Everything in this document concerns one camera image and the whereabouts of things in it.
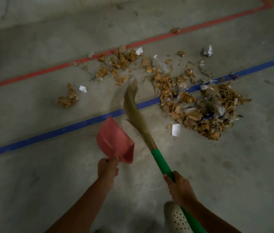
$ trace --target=right hand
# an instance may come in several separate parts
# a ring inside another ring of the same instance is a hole
[[[175,204],[184,208],[193,202],[198,202],[189,180],[183,178],[177,171],[173,171],[173,174],[175,182],[166,174],[163,175],[163,178],[168,185],[169,193]]]

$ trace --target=forearm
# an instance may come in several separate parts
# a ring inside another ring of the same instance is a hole
[[[184,208],[201,224],[207,233],[241,233],[198,201],[187,203]]]
[[[109,192],[109,183],[97,179],[82,197],[46,233],[88,233]]]

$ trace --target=green broom handle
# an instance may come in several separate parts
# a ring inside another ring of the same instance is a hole
[[[152,153],[153,158],[155,159],[160,171],[163,174],[166,174],[167,176],[169,176],[170,179],[173,182],[175,182],[175,176],[174,176],[173,172],[170,170],[170,167],[166,163],[166,161],[165,161],[164,157],[162,156],[162,154],[160,153],[160,151],[158,149],[155,149],[155,150],[151,151],[151,153]],[[186,217],[186,219],[194,233],[206,233],[206,231],[203,229],[201,224],[199,224],[199,222],[197,220],[195,220],[184,208],[181,207],[181,210],[182,210],[184,216]]]

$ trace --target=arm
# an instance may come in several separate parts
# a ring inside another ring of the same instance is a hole
[[[177,171],[173,171],[175,182],[163,175],[174,202],[192,215],[208,233],[241,233],[235,227],[212,213],[196,198],[190,182]]]
[[[101,159],[98,163],[98,179],[45,233],[88,233],[109,191],[113,188],[113,178],[119,171],[117,165],[117,158]]]

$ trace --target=left hand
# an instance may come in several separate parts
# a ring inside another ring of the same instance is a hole
[[[118,158],[102,158],[98,162],[98,179],[110,182],[110,190],[113,188],[113,179],[119,174]]]

